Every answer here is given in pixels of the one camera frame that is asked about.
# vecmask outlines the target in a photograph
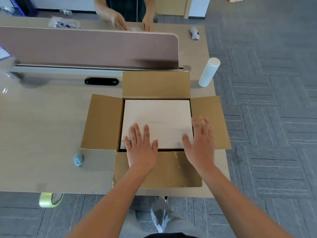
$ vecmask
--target white box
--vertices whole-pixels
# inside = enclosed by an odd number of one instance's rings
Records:
[[[151,145],[158,139],[159,149],[183,149],[182,137],[193,140],[189,100],[126,100],[120,148],[125,149],[124,136],[130,140],[129,127],[139,125],[142,139],[144,125],[150,130]]]

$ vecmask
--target yellow tape roll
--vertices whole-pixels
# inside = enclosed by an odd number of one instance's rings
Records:
[[[54,208],[59,205],[64,194],[43,192],[40,196],[39,205],[42,208]]]

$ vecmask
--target wooden desk surface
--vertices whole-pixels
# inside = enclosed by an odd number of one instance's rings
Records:
[[[0,26],[47,27],[47,18],[11,17]],[[135,27],[139,23],[128,23]],[[104,21],[81,20],[83,29],[112,29]],[[198,85],[209,59],[203,26],[197,26],[200,40],[194,41],[190,26],[155,24],[155,31],[175,33],[179,40],[179,62],[191,67],[191,96],[213,96],[213,82]],[[0,62],[0,70],[11,64]],[[80,150],[92,94],[121,97],[122,86],[85,86],[84,75],[27,74],[22,83],[0,74],[0,190],[105,194],[112,188],[115,152]],[[82,167],[73,163],[76,153],[90,152]],[[215,163],[229,178],[225,150],[216,150]],[[204,184],[200,188],[139,190],[138,195],[212,197]]]

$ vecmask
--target white bottle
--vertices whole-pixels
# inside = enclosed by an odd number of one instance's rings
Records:
[[[206,67],[198,81],[201,87],[207,87],[212,77],[215,75],[219,68],[220,60],[218,58],[210,58],[206,64]]]

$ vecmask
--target white cord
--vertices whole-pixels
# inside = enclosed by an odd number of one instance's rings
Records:
[[[137,0],[137,22],[138,22],[138,0]]]

